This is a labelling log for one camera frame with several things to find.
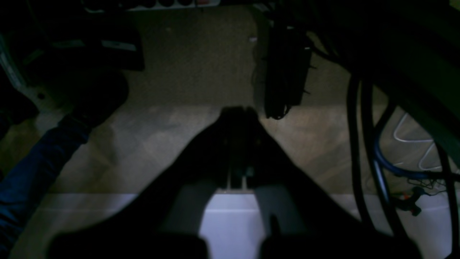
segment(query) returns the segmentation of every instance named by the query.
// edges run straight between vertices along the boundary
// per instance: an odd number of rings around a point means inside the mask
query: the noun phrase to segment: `jeans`
[[[0,120],[0,131],[8,127]],[[7,258],[48,189],[91,128],[66,116],[0,182],[0,259]]]

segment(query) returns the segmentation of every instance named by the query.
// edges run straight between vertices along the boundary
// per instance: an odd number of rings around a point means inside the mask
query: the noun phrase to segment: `shoe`
[[[128,82],[121,73],[104,73],[86,89],[70,116],[90,128],[95,128],[125,103],[128,92]]]
[[[20,124],[28,118],[37,116],[35,104],[18,92],[10,82],[5,71],[0,67],[0,113],[11,124]]]

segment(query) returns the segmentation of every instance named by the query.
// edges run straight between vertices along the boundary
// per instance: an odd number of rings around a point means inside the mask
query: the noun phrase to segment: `blue jeans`
[[[0,120],[0,131],[2,125],[8,126]],[[49,187],[78,147],[88,142],[90,132],[66,116],[0,182],[0,259],[8,257]]]

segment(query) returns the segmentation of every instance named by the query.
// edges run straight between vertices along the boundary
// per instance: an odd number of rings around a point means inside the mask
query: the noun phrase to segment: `black cable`
[[[383,212],[385,213],[388,224],[397,238],[407,239],[406,230],[396,213],[396,209],[391,201],[391,194],[388,188],[383,171],[375,159],[374,154],[374,122],[372,119],[372,91],[373,85],[370,81],[364,80],[362,82],[361,90],[361,120],[362,120],[362,133],[364,135],[364,145],[369,161],[372,176],[374,178],[377,193],[379,195],[380,203],[382,204]]]
[[[400,177],[407,177],[409,179],[414,179],[414,180],[444,179],[444,176],[441,173],[428,172],[428,171],[424,171],[424,172],[409,171],[409,170],[394,166],[392,163],[386,160],[380,148],[380,136],[382,135],[383,129],[385,128],[385,125],[387,124],[387,122],[390,120],[395,109],[396,109],[396,103],[389,101],[388,106],[386,107],[382,117],[380,118],[379,122],[375,126],[375,138],[374,138],[375,159],[379,162],[381,166],[385,167],[387,170],[389,170],[393,174],[400,176]],[[460,175],[452,174],[452,177],[455,181],[460,182]]]
[[[455,193],[455,181],[453,179],[453,174],[450,169],[449,158],[444,149],[436,143],[437,153],[439,155],[439,160],[441,161],[441,166],[443,167],[442,174],[446,181],[446,190],[447,197],[449,200],[450,208],[450,221],[452,223],[452,252],[450,254],[451,258],[459,258],[459,211],[457,207],[457,196]]]
[[[353,186],[353,194],[355,195],[356,206],[358,207],[361,221],[365,227],[370,230],[375,230],[369,215],[366,202],[364,200],[364,193],[362,191],[361,181],[361,165],[359,156],[359,134],[358,134],[358,120],[356,116],[357,99],[359,89],[359,78],[352,75],[348,85],[348,93],[346,98],[347,106],[347,119],[348,119],[348,132],[350,134],[350,152],[351,152],[351,182]]]

